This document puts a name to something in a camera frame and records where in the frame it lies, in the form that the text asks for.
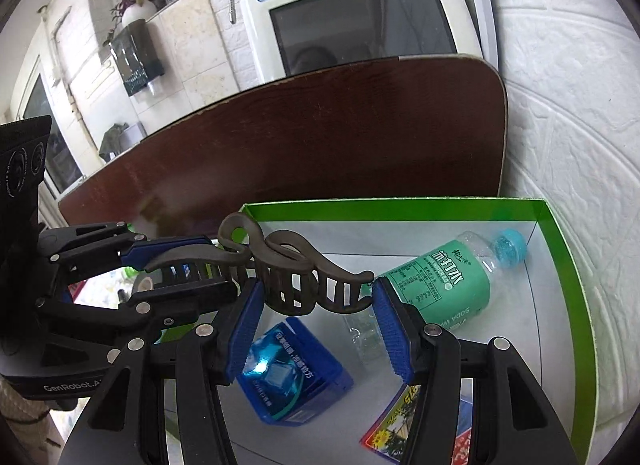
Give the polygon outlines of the playing cards box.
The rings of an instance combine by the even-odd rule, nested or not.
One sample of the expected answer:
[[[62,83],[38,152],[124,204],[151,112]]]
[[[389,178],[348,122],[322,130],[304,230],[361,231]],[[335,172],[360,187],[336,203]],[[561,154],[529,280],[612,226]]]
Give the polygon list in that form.
[[[419,386],[402,386],[378,419],[360,438],[360,445],[387,459],[390,463],[399,464],[409,438],[419,393]],[[472,396],[472,378],[462,378],[456,440],[451,459],[454,465],[469,463],[473,418]]]

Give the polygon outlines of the brown plastic hair claw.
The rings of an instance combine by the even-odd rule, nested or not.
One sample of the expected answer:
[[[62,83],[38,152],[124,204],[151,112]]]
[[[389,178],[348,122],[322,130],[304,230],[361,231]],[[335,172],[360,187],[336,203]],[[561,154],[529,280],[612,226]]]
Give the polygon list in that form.
[[[264,285],[265,304],[290,317],[308,315],[317,306],[352,315],[372,305],[372,298],[361,292],[374,281],[372,272],[351,273],[337,266],[297,232],[265,234],[254,219],[233,213],[221,222],[217,240],[218,245],[191,243],[168,249],[152,257],[144,270],[198,263],[212,266],[216,277],[243,285],[247,269],[253,268]]]

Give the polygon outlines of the blue square box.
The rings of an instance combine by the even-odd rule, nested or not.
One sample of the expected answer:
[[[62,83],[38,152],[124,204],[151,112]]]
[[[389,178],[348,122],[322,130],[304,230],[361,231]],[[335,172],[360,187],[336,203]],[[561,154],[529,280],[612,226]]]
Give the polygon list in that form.
[[[264,423],[291,427],[326,412],[354,387],[342,363],[294,317],[254,341],[238,382]]]

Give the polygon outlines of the black tape roll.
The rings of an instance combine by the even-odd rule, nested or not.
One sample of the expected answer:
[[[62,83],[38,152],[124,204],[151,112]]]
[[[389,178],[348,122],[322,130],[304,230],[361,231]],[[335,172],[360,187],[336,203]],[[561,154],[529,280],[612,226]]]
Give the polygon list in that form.
[[[134,279],[131,295],[137,295],[142,292],[149,292],[152,289],[158,289],[162,284],[162,271],[156,269],[152,272],[141,271]]]

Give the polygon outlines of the dark cloth on counter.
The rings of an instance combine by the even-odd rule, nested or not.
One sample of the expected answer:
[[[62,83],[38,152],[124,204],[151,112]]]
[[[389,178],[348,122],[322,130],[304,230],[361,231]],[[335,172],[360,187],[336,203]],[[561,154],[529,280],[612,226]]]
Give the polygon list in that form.
[[[125,136],[129,125],[127,123],[115,123],[104,133],[99,148],[99,157],[105,162],[111,162],[119,154],[130,148],[130,142]]]

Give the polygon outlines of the green cardboard box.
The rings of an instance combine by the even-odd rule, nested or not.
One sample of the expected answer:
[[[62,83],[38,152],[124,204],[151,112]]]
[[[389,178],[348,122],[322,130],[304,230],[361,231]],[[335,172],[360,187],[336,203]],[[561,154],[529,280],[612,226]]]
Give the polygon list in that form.
[[[239,213],[254,219],[265,234],[277,230],[301,234],[332,263],[351,273],[370,271],[374,281],[464,231],[483,237],[506,229],[522,233],[527,256],[508,295],[447,331],[480,344],[494,337],[510,341],[558,415],[577,457],[574,464],[585,462],[597,407],[596,353],[573,258],[544,201],[293,201],[247,204]],[[371,298],[374,281],[361,289]],[[252,344],[288,317],[265,304],[264,290]],[[294,318],[342,363],[354,387],[304,425],[268,425],[243,393],[238,382],[241,372],[231,386],[218,389],[235,456],[232,464],[393,464],[359,442],[398,390],[408,385],[390,363],[373,306],[352,315],[317,306]]]

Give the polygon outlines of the plastic water bottle green label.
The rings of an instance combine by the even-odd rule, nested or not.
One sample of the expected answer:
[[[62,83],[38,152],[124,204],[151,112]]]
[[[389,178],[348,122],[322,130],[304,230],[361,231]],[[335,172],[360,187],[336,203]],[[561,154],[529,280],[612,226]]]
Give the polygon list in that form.
[[[382,277],[425,322],[452,331],[502,302],[526,256],[525,237],[514,229],[492,237],[464,231]]]

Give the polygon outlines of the potted plant white vase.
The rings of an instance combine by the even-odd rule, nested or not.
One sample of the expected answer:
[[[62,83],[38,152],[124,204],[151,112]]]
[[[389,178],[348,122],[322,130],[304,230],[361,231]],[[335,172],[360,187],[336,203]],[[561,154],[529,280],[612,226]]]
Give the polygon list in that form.
[[[111,43],[118,30],[123,26],[137,20],[148,20],[159,9],[156,0],[120,0],[110,10],[112,26],[107,32],[103,46],[106,47]]]

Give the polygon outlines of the white water purifier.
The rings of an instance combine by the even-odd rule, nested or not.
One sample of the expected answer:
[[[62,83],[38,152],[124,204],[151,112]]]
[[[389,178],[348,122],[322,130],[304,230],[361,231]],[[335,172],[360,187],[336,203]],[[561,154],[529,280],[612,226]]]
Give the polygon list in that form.
[[[491,0],[240,0],[240,9],[261,83],[396,57],[499,65]]]

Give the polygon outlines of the dark wall dispenser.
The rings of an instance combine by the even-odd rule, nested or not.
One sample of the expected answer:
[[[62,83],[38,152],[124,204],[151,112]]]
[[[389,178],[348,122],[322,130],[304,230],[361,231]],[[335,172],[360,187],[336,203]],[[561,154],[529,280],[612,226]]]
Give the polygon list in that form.
[[[110,51],[129,97],[165,74],[143,19],[129,23],[115,35],[110,43]]]

